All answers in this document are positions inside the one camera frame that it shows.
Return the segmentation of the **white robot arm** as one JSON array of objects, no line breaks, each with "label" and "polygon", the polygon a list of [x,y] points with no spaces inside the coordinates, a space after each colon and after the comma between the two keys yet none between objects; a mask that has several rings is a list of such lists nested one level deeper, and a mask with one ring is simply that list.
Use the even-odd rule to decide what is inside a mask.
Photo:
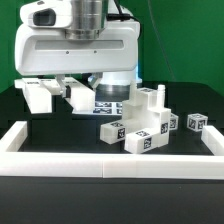
[{"label": "white robot arm", "polygon": [[21,7],[20,18],[21,75],[92,73],[106,86],[136,78],[140,24],[116,0],[37,0]]}]

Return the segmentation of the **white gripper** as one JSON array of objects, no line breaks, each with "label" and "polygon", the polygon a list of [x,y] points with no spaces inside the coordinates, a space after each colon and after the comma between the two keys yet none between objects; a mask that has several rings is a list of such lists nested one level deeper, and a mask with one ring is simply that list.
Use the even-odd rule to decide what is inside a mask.
[{"label": "white gripper", "polygon": [[68,40],[62,29],[22,24],[16,33],[15,68],[23,76],[56,75],[65,98],[64,74],[93,73],[90,86],[95,90],[102,72],[133,70],[138,61],[138,36],[135,21],[108,22],[95,40]]}]

